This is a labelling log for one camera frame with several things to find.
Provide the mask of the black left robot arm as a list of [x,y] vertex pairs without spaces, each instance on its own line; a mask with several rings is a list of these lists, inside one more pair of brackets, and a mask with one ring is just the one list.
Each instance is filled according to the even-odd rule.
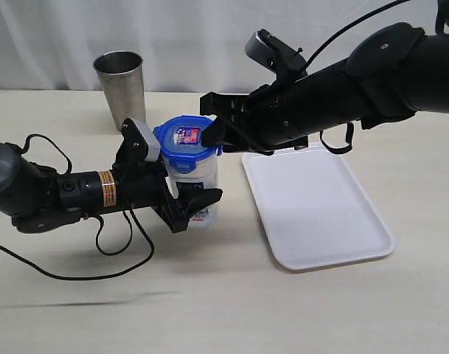
[[152,208],[174,233],[187,229],[191,217],[217,203],[219,188],[189,188],[174,197],[160,156],[160,144],[148,126],[127,118],[122,144],[109,170],[65,173],[27,161],[23,147],[0,142],[0,212],[21,233],[49,232],[82,219]]

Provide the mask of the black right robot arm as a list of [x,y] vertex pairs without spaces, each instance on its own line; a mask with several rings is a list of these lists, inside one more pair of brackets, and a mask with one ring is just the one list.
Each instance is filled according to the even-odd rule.
[[210,92],[199,108],[214,117],[201,135],[204,146],[265,155],[305,148],[309,135],[339,125],[369,130],[419,111],[449,114],[449,34],[393,24],[348,58],[293,83],[246,96]]

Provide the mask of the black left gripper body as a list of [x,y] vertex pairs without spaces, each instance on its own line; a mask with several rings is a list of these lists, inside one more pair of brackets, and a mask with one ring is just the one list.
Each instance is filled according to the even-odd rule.
[[161,160],[161,151],[156,162],[143,160],[146,147],[132,118],[124,120],[120,132],[122,143],[116,152],[113,170],[119,181],[124,205],[131,209],[150,207],[171,232],[186,230],[188,220],[167,186],[167,171]]

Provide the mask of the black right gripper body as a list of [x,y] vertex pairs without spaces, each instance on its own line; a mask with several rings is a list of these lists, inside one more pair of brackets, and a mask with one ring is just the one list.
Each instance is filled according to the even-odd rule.
[[308,146],[308,138],[291,128],[288,119],[277,117],[286,103],[283,94],[297,80],[307,76],[304,68],[307,61],[301,55],[302,49],[295,50],[274,37],[282,59],[271,85],[264,84],[247,95],[211,91],[200,98],[201,115],[215,115],[227,124],[229,144],[221,146],[224,153],[271,155],[275,150],[301,150]]

